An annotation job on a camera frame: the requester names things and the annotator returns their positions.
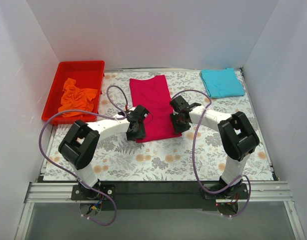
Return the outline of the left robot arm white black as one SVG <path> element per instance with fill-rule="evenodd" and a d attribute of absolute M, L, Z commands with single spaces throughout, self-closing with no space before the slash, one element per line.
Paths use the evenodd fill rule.
<path fill-rule="evenodd" d="M 128 141 L 146 137 L 144 120 L 149 111 L 142 105 L 95 122 L 75 121 L 61 141 L 58 151 L 78 177 L 79 191 L 89 200 L 100 194 L 100 180 L 91 165 L 99 141 L 125 134 Z"/>

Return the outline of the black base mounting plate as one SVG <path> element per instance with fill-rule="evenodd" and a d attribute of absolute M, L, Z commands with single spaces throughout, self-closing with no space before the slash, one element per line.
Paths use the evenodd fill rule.
<path fill-rule="evenodd" d="M 236 194 L 208 195 L 195 181 L 102 181 L 98 188 L 114 200 L 118 210 L 179 210 L 216 211 L 217 201 L 226 203 L 236 212 L 238 201 L 246 200 L 245 183 Z"/>

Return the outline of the red plastic bin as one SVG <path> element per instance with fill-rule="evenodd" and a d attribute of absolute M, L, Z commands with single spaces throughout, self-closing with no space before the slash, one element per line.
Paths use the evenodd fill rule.
<path fill-rule="evenodd" d="M 104 77 L 105 62 L 103 60 L 93 61 L 64 61 L 58 65 L 53 83 L 41 116 L 43 121 L 47 121 L 53 115 L 60 113 L 58 108 L 61 106 L 61 97 L 63 96 L 64 83 L 68 78 L 76 80 L 75 86 L 84 89 L 96 89 L 97 95 L 93 101 L 94 108 L 92 113 L 98 112 L 100 94 L 102 92 L 102 82 Z M 84 122 L 94 122 L 97 117 L 92 114 L 77 112 L 77 109 L 68 110 L 53 118 L 51 123 L 72 124 L 76 120 Z"/>

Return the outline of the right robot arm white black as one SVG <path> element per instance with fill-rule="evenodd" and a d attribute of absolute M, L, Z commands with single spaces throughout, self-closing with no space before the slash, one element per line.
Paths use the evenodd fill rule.
<path fill-rule="evenodd" d="M 221 113 L 208 109 L 200 103 L 189 104 L 182 96 L 176 96 L 170 101 L 173 113 L 170 114 L 173 129 L 176 134 L 190 129 L 190 124 L 196 124 L 192 143 L 193 172 L 201 189 L 208 195 L 222 195 L 226 199 L 233 198 L 242 184 L 243 171 L 250 155 L 260 143 L 260 139 L 247 116 L 238 111 L 233 114 Z M 225 169 L 217 184 L 206 188 L 196 168 L 196 138 L 200 126 L 217 131 L 227 154 Z"/>

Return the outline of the folded cyan t shirt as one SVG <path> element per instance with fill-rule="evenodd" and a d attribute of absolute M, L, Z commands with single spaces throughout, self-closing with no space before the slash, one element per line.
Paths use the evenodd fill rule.
<path fill-rule="evenodd" d="M 202 69 L 200 76 L 208 96 L 212 99 L 242 97 L 244 88 L 233 68 L 221 70 Z"/>

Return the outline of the floral patterned table mat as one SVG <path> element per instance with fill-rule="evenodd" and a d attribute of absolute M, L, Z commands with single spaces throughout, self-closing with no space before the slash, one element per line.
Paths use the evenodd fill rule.
<path fill-rule="evenodd" d="M 132 105 L 129 81 L 130 79 L 147 80 L 158 75 L 165 75 L 170 95 L 185 89 L 205 91 L 199 70 L 187 71 L 118 71 L 106 72 L 102 83 L 99 113 L 113 116 L 117 109 L 109 102 L 106 90 L 110 85 L 123 89 L 128 105 Z M 253 113 L 251 102 L 244 86 L 240 70 L 235 75 L 243 85 L 244 96 L 212 99 L 209 109 L 222 113 L 233 114 L 241 111 L 248 117 L 255 129 L 260 143 L 246 162 L 243 174 L 251 181 L 272 181 L 271 162 L 266 155 L 264 141 Z M 203 106 L 209 103 L 208 98 L 200 93 L 185 92 L 181 96 L 190 104 L 197 102 Z M 192 144 L 196 124 L 180 137 L 136 143 L 127 141 L 126 136 L 117 134 L 98 143 L 91 162 L 96 176 L 101 181 L 195 181 L 192 165 Z M 58 125 L 52 133 L 52 144 L 49 158 L 55 163 L 72 170 L 58 151 L 59 144 L 66 135 L 70 125 Z M 218 132 L 205 126 L 200 126 L 195 144 L 195 164 L 201 181 L 218 180 L 225 170 L 227 154 L 222 147 Z M 41 169 L 43 181 L 74 181 L 69 173 L 45 161 Z"/>

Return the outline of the aluminium frame rail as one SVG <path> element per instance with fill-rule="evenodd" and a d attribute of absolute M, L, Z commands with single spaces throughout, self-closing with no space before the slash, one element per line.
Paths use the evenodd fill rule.
<path fill-rule="evenodd" d="M 304 231 L 301 227 L 294 199 L 288 183 L 285 181 L 251 181 L 246 184 L 248 196 L 246 200 L 238 200 L 238 203 L 250 202 L 283 202 L 287 211 L 289 222 L 296 239 L 305 239 Z M 104 210 L 111 211 L 117 209 L 117 205 L 109 195 L 105 194 L 104 200 L 106 205 Z M 38 182 L 30 183 L 26 196 L 25 207 L 22 213 L 20 224 L 17 230 L 16 238 L 23 239 L 29 226 L 29 220 L 35 203 L 84 203 L 92 204 L 101 199 L 98 196 L 95 199 L 88 199 L 80 192 L 78 183 L 74 182 Z M 222 201 L 217 201 L 216 204 L 225 204 Z"/>

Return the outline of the magenta t shirt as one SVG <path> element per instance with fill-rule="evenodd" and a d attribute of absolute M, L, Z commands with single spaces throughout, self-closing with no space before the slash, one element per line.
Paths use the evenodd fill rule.
<path fill-rule="evenodd" d="M 144 120 L 145 138 L 137 139 L 137 143 L 146 143 L 180 137 L 173 128 L 170 115 L 170 92 L 164 75 L 157 75 L 151 79 L 141 80 L 131 78 L 129 87 L 133 105 L 142 105 L 149 111 Z"/>

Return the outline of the orange t shirt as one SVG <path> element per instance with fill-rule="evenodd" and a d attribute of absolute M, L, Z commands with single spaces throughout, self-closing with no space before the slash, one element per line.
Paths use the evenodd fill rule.
<path fill-rule="evenodd" d="M 78 88 L 76 80 L 68 78 L 63 85 L 63 95 L 58 112 L 67 110 L 82 110 L 91 112 L 98 91 L 93 88 Z"/>

